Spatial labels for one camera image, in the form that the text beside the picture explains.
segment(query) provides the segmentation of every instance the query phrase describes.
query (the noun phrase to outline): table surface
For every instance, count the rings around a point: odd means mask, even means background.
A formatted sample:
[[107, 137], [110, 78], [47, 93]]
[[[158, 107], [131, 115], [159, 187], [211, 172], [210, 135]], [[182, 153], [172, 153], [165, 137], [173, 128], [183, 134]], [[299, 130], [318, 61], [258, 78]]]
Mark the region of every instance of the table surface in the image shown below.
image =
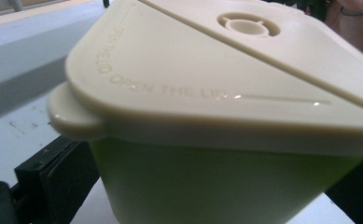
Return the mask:
[[[0, 19], [0, 47], [42, 34], [52, 35], [53, 39], [56, 39], [56, 35], [61, 31], [58, 28], [66, 28], [81, 22], [90, 22], [89, 24], [91, 24], [91, 20], [87, 20], [87, 18], [98, 18], [105, 11], [103, 2], [100, 0], [75, 2], [79, 3], [74, 6], [67, 3], [67, 7], [51, 7], [51, 10], [48, 11], [41, 8], [39, 13], [29, 12], [31, 15], [18, 15], [18, 17], [13, 15], [8, 20]], [[68, 48], [73, 46], [72, 41], [63, 44], [67, 45]], [[59, 52], [57, 57], [63, 59], [63, 54], [64, 52]], [[16, 55], [10, 54], [9, 57], [16, 57]], [[20, 70], [18, 66], [22, 66], [22, 64], [12, 64], [12, 66], [15, 74], [10, 76], [22, 76], [22, 74], [18, 74]], [[1, 83], [7, 83], [13, 77], [1, 78]], [[47, 100], [47, 92], [37, 93], [29, 101], [22, 105], [15, 105], [8, 112], [0, 115], [0, 180], [8, 182], [10, 186], [17, 183], [13, 169], [59, 136], [50, 127], [46, 106]], [[77, 212], [72, 223], [118, 224], [111, 212], [100, 179], [92, 188], [91, 193]], [[287, 223], [351, 224], [354, 222], [323, 193]]]

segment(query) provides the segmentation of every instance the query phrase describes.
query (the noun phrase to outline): cream-colored lid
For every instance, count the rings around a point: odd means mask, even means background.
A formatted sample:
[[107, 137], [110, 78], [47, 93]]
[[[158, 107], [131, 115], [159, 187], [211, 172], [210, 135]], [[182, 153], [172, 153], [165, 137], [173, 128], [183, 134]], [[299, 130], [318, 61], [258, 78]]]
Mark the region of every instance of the cream-colored lid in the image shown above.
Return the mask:
[[256, 0], [117, 0], [49, 100], [84, 140], [363, 154], [363, 54], [324, 24]]

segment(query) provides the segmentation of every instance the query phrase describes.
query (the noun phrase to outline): white surface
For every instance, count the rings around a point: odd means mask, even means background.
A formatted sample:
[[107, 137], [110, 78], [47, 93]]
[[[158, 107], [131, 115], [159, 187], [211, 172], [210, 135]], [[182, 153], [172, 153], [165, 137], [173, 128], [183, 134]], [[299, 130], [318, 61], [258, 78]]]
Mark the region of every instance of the white surface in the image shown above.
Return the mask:
[[[102, 1], [94, 1], [100, 6]], [[2, 26], [0, 32], [0, 46], [14, 41], [23, 40], [35, 35], [37, 32], [46, 32], [63, 27], [68, 20], [48, 22], [55, 17], [85, 18], [92, 17], [97, 11], [80, 10], [80, 8], [36, 16], [23, 21], [15, 21]], [[20, 30], [29, 30], [28, 35]], [[0, 117], [0, 180], [8, 182], [10, 186], [16, 184], [13, 169], [39, 149], [54, 140], [58, 134], [48, 125], [48, 113], [46, 108], [47, 95], [32, 98], [28, 104], [17, 110], [8, 111]], [[112, 215], [108, 200], [105, 195], [102, 182], [99, 180], [93, 187], [88, 199], [78, 211], [73, 224], [117, 224]], [[314, 202], [306, 207], [299, 215], [292, 219], [289, 224], [349, 224], [353, 223], [330, 199], [322, 194]]]

